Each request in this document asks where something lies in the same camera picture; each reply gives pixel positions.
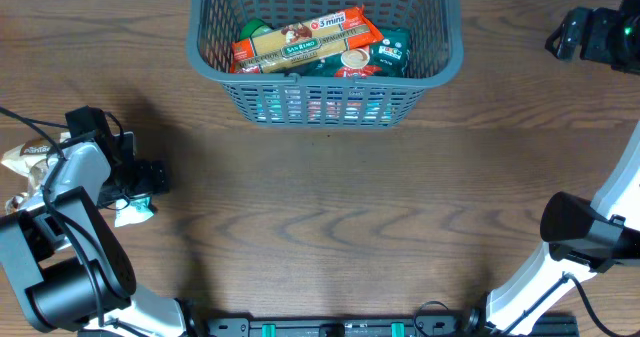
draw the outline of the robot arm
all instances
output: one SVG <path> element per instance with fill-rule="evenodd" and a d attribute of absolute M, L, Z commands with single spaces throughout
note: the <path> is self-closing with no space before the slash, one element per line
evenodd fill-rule
<path fill-rule="evenodd" d="M 582 46 L 580 59 L 603 63 L 614 71 L 640 75 L 640 4 L 622 0 L 618 10 L 578 7 L 547 39 L 545 48 L 562 61 L 571 61 Z"/>
<path fill-rule="evenodd" d="M 84 107 L 66 117 L 71 139 L 60 146 L 65 160 L 49 157 L 45 182 L 50 186 L 49 201 L 66 217 L 63 223 L 86 256 L 93 276 L 78 258 L 40 267 L 39 262 L 68 247 L 71 236 L 52 217 L 45 196 L 38 192 L 21 211 L 0 219 L 0 263 L 24 315 L 40 332 L 62 328 L 123 336 L 139 335 L 136 331 L 182 335 L 188 328 L 183 306 L 136 283 L 126 253 L 97 207 L 118 198 L 133 200 L 166 192 L 162 163 L 136 160 L 133 134 L 120 131 L 112 136 L 99 109 Z M 96 318 L 96 295 L 106 317 L 103 326 Z"/>
<path fill-rule="evenodd" d="M 491 291 L 486 321 L 508 331 L 564 274 L 583 282 L 614 264 L 638 264 L 633 247 L 640 243 L 639 230 L 640 124 L 590 206 L 565 193 L 549 201 L 540 226 L 543 242 L 505 285 Z M 572 288 L 573 283 L 558 286 L 510 333 L 529 334 L 537 319 Z"/>

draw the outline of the green package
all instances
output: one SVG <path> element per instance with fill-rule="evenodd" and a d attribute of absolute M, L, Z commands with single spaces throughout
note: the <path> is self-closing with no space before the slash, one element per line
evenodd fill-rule
<path fill-rule="evenodd" d="M 409 31 L 380 29 L 384 40 L 309 63 L 305 76 L 406 77 L 409 63 Z"/>
<path fill-rule="evenodd" d="M 249 37 L 258 37 L 265 33 L 271 32 L 272 29 L 263 20 L 254 18 L 250 20 L 240 31 L 240 40 Z"/>

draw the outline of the san remo pasta package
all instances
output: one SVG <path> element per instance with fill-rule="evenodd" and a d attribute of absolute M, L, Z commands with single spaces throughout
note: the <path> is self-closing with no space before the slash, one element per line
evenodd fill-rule
<path fill-rule="evenodd" d="M 384 39 L 353 7 L 233 44 L 233 73 L 279 72 Z"/>

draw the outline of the black camera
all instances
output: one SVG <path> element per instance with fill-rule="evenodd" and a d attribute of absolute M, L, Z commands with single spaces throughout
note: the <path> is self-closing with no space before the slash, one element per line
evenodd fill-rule
<path fill-rule="evenodd" d="M 545 48 L 557 59 L 570 61 L 578 46 L 583 60 L 640 74 L 640 0 L 622 0 L 617 11 L 584 7 L 570 11 Z"/>

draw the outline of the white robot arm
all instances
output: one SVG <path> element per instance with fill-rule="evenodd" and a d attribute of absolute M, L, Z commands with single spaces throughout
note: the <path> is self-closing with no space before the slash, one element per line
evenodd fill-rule
<path fill-rule="evenodd" d="M 640 124 L 636 127 L 613 174 L 596 193 L 591 202 L 591 208 L 609 221 L 624 217 L 626 228 L 640 230 Z M 584 249 L 590 247 L 593 246 L 588 246 L 586 243 L 582 246 Z M 556 260 L 552 257 L 550 248 L 553 247 L 549 242 L 541 242 L 533 255 L 506 284 L 491 291 L 486 304 L 487 322 L 501 331 L 506 331 L 564 274 L 571 273 L 580 282 L 596 276 L 597 272 L 593 265 L 577 259 Z M 573 283 L 559 286 L 535 310 L 514 326 L 510 333 L 514 335 L 531 333 L 538 318 L 572 288 Z"/>

